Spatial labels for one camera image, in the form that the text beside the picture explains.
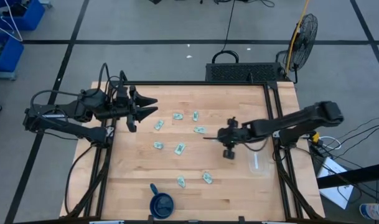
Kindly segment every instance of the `butcher block tabletop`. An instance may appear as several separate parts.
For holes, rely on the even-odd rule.
[[[152,106],[159,109],[136,122],[136,133],[126,127],[121,118],[116,127],[110,169],[106,184],[105,200],[101,218],[105,220],[146,220],[150,215],[149,203],[153,193],[149,184],[156,185],[160,192],[171,195],[174,213],[167,220],[235,221],[244,216],[246,221],[283,221],[284,210],[275,161],[272,159],[273,144],[267,140],[260,152],[251,152],[244,145],[234,148],[235,159],[223,157],[221,143],[204,140],[215,137],[220,128],[227,127],[227,119],[236,117],[239,123],[254,119],[268,119],[262,86],[220,85],[137,85],[142,96],[156,98]],[[292,83],[278,83],[283,114],[299,109]],[[276,118],[273,93],[271,104]],[[198,111],[199,120],[192,115]],[[182,120],[173,119],[174,113],[184,115]],[[155,124],[163,120],[160,130]],[[84,124],[100,126],[96,119]],[[194,132],[196,126],[207,132]],[[164,143],[163,149],[154,148],[155,141]],[[183,153],[174,153],[179,143],[186,145]],[[75,159],[89,147],[87,140],[78,141]],[[263,142],[250,144],[260,148]],[[307,142],[297,144],[307,149]],[[88,188],[94,163],[92,149],[76,164],[68,191],[69,209],[77,204]],[[297,186],[309,204],[324,216],[321,197],[309,154],[300,150],[291,151]],[[213,179],[206,183],[202,176],[208,172]],[[177,178],[183,176],[186,186],[182,188]],[[289,202],[292,216],[294,203],[290,190]],[[94,193],[91,214],[95,214],[98,191]]]

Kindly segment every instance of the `paper money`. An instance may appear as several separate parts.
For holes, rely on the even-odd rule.
[[[206,183],[208,184],[212,184],[213,182],[212,176],[208,172],[204,172],[203,180],[206,181]]]
[[[185,144],[184,143],[180,143],[178,144],[178,146],[175,148],[175,153],[178,154],[178,155],[181,155],[182,152],[184,151],[185,149]]]
[[[161,142],[154,142],[153,147],[155,147],[156,149],[162,149],[164,145]]]
[[[178,185],[181,186],[182,188],[185,187],[185,179],[184,179],[183,176],[179,176],[179,177],[177,178],[177,182],[178,182]]]
[[[183,119],[184,115],[180,113],[174,113],[174,119]]]
[[[199,119],[199,112],[195,111],[194,116],[192,118],[194,121],[197,121]]]
[[[164,124],[164,121],[163,120],[159,120],[157,122],[157,124],[154,126],[154,129],[160,130],[162,128],[163,124]]]
[[[205,134],[206,133],[206,128],[205,127],[195,127],[194,131],[196,133]]]

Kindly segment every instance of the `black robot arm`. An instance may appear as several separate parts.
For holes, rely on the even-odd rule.
[[[25,110],[23,125],[26,130],[38,133],[53,129],[63,133],[74,134],[78,138],[86,138],[91,143],[104,144],[113,130],[110,128],[86,128],[68,122],[68,119],[86,123],[94,116],[97,120],[127,117],[129,131],[136,132],[135,121],[141,122],[145,117],[157,110],[157,107],[145,107],[157,102],[157,99],[141,96],[135,86],[110,86],[116,93],[112,98],[100,89],[82,90],[77,100],[66,105],[38,105],[31,101],[30,108]]]
[[[281,146],[289,147],[297,143],[302,135],[309,134],[321,126],[338,126],[343,120],[344,117],[336,103],[323,101],[281,118],[248,121],[242,123],[241,128],[238,128],[238,121],[234,117],[228,120],[227,128],[218,130],[217,138],[205,139],[217,139],[222,142],[227,147],[223,156],[234,159],[235,153],[232,149],[236,144],[262,141],[274,134]]]

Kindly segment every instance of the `black fan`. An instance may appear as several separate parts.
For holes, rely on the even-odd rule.
[[[276,54],[275,62],[278,62],[279,56],[281,54],[284,54],[284,67],[287,66],[287,63],[290,63],[289,70],[291,72],[294,72],[296,76],[296,81],[294,83],[297,83],[297,71],[300,70],[302,66],[304,66],[309,54],[311,53],[312,47],[314,46],[317,30],[318,20],[316,17],[312,14],[305,15],[300,23],[299,31],[296,33],[296,30],[294,30],[294,33],[291,37],[291,41],[294,39],[294,44],[291,52],[290,62],[288,62],[290,45],[287,50],[280,51]],[[284,76],[287,76],[285,68],[282,68],[282,71],[284,73]]]

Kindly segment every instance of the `blue mug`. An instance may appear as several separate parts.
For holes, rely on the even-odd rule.
[[[149,206],[151,214],[157,219],[168,218],[174,211],[174,201],[172,197],[166,193],[159,193],[154,184],[151,184],[151,190],[154,193]]]

